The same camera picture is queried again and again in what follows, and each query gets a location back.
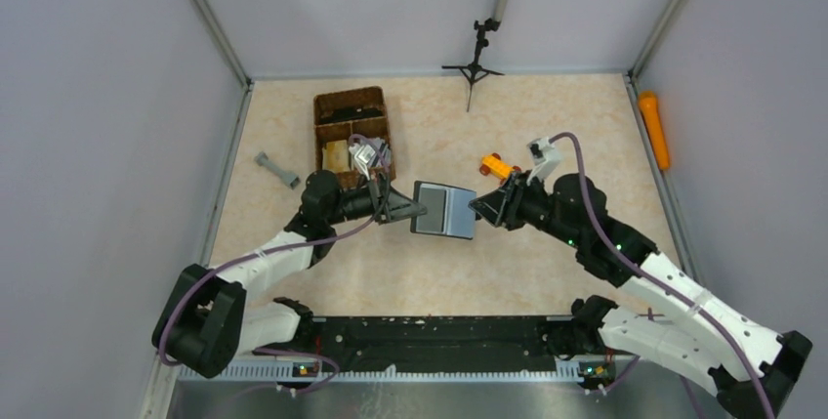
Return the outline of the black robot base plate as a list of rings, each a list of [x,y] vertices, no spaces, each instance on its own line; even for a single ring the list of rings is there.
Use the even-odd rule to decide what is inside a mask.
[[[294,338],[258,348],[335,361],[341,372],[512,373],[565,360],[620,355],[570,316],[328,316],[301,321]]]

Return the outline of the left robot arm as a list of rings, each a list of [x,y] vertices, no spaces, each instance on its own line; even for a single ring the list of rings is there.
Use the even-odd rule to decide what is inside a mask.
[[[313,338],[304,321],[309,309],[287,299],[248,309],[248,299],[320,263],[342,238],[337,224],[390,224],[426,212],[425,205],[394,189],[383,172],[356,189],[343,189],[330,171],[314,172],[297,213],[270,241],[213,269],[192,264],[180,272],[151,344],[163,364],[184,365],[205,378],[223,372],[237,355],[266,345],[278,343],[300,354]]]

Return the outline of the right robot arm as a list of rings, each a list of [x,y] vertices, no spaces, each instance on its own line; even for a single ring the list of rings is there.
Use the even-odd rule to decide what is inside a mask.
[[[796,330],[760,325],[679,269],[638,230],[608,215],[606,195],[567,174],[547,191],[529,173],[513,175],[470,208],[495,228],[532,226],[575,250],[584,270],[646,301],[667,326],[599,296],[573,306],[572,338],[586,353],[603,347],[648,359],[692,381],[735,418],[775,418],[812,349]]]

